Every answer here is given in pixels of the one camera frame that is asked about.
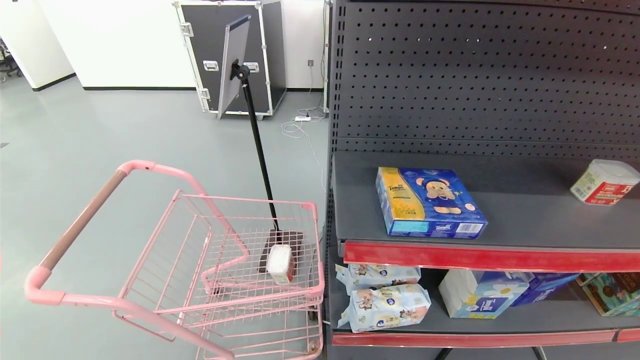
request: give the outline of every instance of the tissue package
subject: tissue package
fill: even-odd
[[[431,306],[429,293],[418,284],[389,286],[380,290],[354,290],[338,326],[364,332],[420,323]]]
[[[604,316],[640,316],[640,272],[600,274],[582,289]]]
[[[336,278],[344,284],[347,294],[353,290],[377,290],[390,285],[417,284],[420,268],[388,265],[335,265]]]
[[[381,167],[376,188],[389,235],[475,239],[486,227],[453,170]]]
[[[438,289],[450,317],[495,319],[528,287],[522,273],[452,269]]]
[[[580,274],[565,274],[561,272],[526,272],[523,273],[529,282],[527,288],[511,306],[532,304],[545,300],[549,295],[565,287]]]

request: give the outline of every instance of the tempo tissue box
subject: tempo tissue box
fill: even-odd
[[[582,289],[604,316],[640,316],[640,272],[600,274]]]
[[[549,295],[565,287],[580,274],[566,274],[561,272],[526,272],[523,273],[529,281],[529,288],[518,297],[511,306],[532,304],[545,300]]]
[[[495,319],[528,287],[521,273],[453,269],[438,289],[450,317]]]
[[[376,188],[389,235],[475,239],[486,227],[453,170],[380,167]]]

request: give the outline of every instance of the red shelf edge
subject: red shelf edge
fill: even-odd
[[[640,341],[640,327],[635,329],[621,329],[618,333],[618,343]]]
[[[531,272],[640,272],[640,252],[347,240],[345,263]]]
[[[379,346],[379,347],[452,347],[452,348],[499,348],[537,347],[608,343],[617,330],[553,332],[541,334],[391,334],[362,332],[360,334],[333,333],[332,345]]]

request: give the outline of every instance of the gray metal shelf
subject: gray metal shelf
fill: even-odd
[[[568,192],[591,159],[640,166],[637,1],[335,0],[333,9],[325,232],[333,251],[326,254],[331,327],[346,306],[332,269],[338,254],[354,263],[432,268],[640,271],[640,188],[613,208],[583,205]],[[476,240],[387,236],[374,188],[378,166],[454,169],[488,219],[486,231]],[[425,281],[431,290],[438,282]],[[423,324],[382,333],[329,331],[328,342],[341,345],[335,353],[329,346],[329,355],[421,357],[398,346],[473,343],[421,331],[524,340],[548,331],[547,345],[564,345],[603,341],[584,341],[589,329],[629,328],[625,339],[640,339],[640,318],[602,318],[579,293],[565,295],[568,300],[471,322],[449,319],[434,290]],[[532,336],[519,336],[523,331]],[[531,346],[492,338],[493,347]],[[355,346],[381,343],[394,348]],[[637,343],[617,346],[547,353],[563,348],[571,349],[558,350],[563,359],[637,357]],[[630,348],[636,352],[615,350]],[[420,350],[426,359],[437,352]],[[511,352],[516,349],[503,356],[501,350],[466,357],[463,351],[450,356],[525,359]]]
[[[342,264],[336,247],[329,249],[328,320],[335,332],[351,332],[349,325],[338,327],[340,314],[349,304],[344,285],[336,280],[335,264]],[[432,305],[424,320],[417,325],[386,329],[386,333],[433,334],[527,334],[575,332],[640,327],[640,317],[614,318],[600,316],[575,284],[554,294],[548,300],[527,306],[511,307],[494,320],[452,319],[444,306],[438,285],[445,270],[423,269],[420,284],[429,291]]]
[[[640,343],[603,343],[545,347],[548,360],[636,360]],[[439,348],[350,347],[327,345],[328,359],[434,359]],[[461,348],[447,360],[536,360],[531,348]]]
[[[639,252],[640,257],[640,187],[611,208],[582,204],[568,189],[588,163],[516,156],[337,151],[333,153],[332,177],[337,237],[487,247],[625,249]],[[378,166],[455,170],[488,219],[488,227],[475,240],[387,235],[375,189]]]

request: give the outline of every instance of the pink shopping cart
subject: pink shopping cart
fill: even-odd
[[[119,296],[43,289],[67,249],[133,170],[181,177],[196,195],[175,193]],[[278,208],[277,219],[269,215],[269,203]],[[286,285],[275,284],[261,269],[274,222],[296,234],[291,243],[296,273]],[[208,196],[187,172],[140,160],[118,168],[32,269],[24,287],[35,304],[111,309],[118,319],[161,339],[197,345],[196,358],[203,360],[315,359],[323,344],[323,291],[315,204]]]

